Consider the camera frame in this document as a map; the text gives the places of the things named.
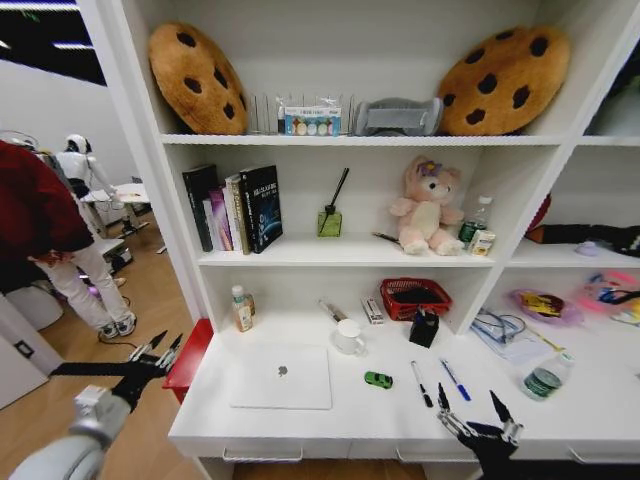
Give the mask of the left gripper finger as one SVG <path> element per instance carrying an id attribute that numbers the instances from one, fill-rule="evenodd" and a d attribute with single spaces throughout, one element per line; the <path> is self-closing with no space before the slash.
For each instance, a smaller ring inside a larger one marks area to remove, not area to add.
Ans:
<path id="1" fill-rule="evenodd" d="M 142 358 L 143 355 L 148 354 L 153 351 L 160 342 L 164 339 L 167 334 L 167 330 L 162 331 L 161 333 L 155 335 L 150 341 L 140 346 L 134 348 L 133 352 L 130 354 L 128 360 L 129 361 L 138 361 Z"/>
<path id="2" fill-rule="evenodd" d="M 176 361 L 182 334 L 179 334 L 169 348 L 155 361 L 154 366 L 162 371 L 170 371 Z"/>

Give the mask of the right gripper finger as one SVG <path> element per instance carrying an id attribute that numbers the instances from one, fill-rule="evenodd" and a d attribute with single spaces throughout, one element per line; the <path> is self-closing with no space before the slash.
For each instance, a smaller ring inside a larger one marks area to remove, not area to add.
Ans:
<path id="1" fill-rule="evenodd" d="M 438 405 L 439 411 L 437 413 L 437 418 L 453 436 L 456 438 L 460 436 L 468 438 L 476 436 L 476 431 L 451 410 L 448 398 L 441 383 L 438 384 Z"/>
<path id="2" fill-rule="evenodd" d="M 508 407 L 499 399 L 493 390 L 490 391 L 490 396 L 499 420 L 502 422 L 502 440 L 518 446 L 524 426 L 513 419 Z"/>

